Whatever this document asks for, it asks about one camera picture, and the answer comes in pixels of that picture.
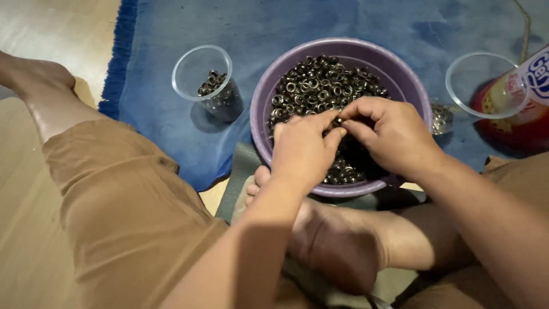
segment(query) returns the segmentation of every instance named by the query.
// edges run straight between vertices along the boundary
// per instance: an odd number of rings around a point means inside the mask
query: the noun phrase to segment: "rug fringe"
[[[114,29],[113,57],[109,61],[102,100],[99,102],[99,112],[115,120],[120,119],[119,102],[132,52],[137,7],[138,0],[122,0],[120,3]]]

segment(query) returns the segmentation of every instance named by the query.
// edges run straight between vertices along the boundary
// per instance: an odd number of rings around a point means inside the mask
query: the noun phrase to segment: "hand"
[[[374,129],[352,120],[357,116],[375,121]],[[361,97],[345,107],[340,117],[346,120],[343,127],[368,148],[379,165],[412,181],[424,168],[446,157],[410,103]]]
[[[305,194],[319,184],[334,161],[341,138],[347,133],[343,128],[336,128],[322,138],[322,132],[338,114],[338,111],[326,111],[307,117],[293,116],[288,123],[277,124],[271,164],[273,179],[294,181],[303,186]]]

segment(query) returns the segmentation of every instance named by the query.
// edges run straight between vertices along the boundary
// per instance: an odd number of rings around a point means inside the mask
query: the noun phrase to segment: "right hand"
[[[376,122],[373,130],[353,118]],[[379,97],[361,97],[341,112],[343,127],[364,144],[372,158],[386,170],[412,181],[426,167],[442,163],[446,155],[410,103]]]

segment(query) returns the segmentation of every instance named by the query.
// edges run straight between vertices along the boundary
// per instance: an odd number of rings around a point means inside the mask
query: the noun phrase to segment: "clear plastic cup with eyelets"
[[[235,121],[244,104],[232,78],[233,64],[215,45],[196,47],[184,54],[172,73],[173,89],[184,99],[200,104],[222,122]]]

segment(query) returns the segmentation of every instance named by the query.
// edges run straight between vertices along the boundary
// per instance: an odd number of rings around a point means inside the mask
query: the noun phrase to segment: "purple plastic bowl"
[[[396,101],[412,103],[427,124],[433,125],[431,105],[423,84],[402,59],[387,49],[370,42],[354,38],[323,38],[299,45],[280,56],[263,73],[255,88],[250,106],[251,134],[263,160],[270,166],[272,145],[268,139],[267,120],[272,112],[271,99],[275,95],[275,86],[282,75],[286,74],[297,62],[307,56],[321,54],[337,56],[348,68],[368,67],[379,76],[379,83],[386,87]],[[375,181],[362,181],[350,185],[317,185],[312,193],[329,197],[352,197],[372,193],[389,185],[402,185],[400,177],[394,174]]]

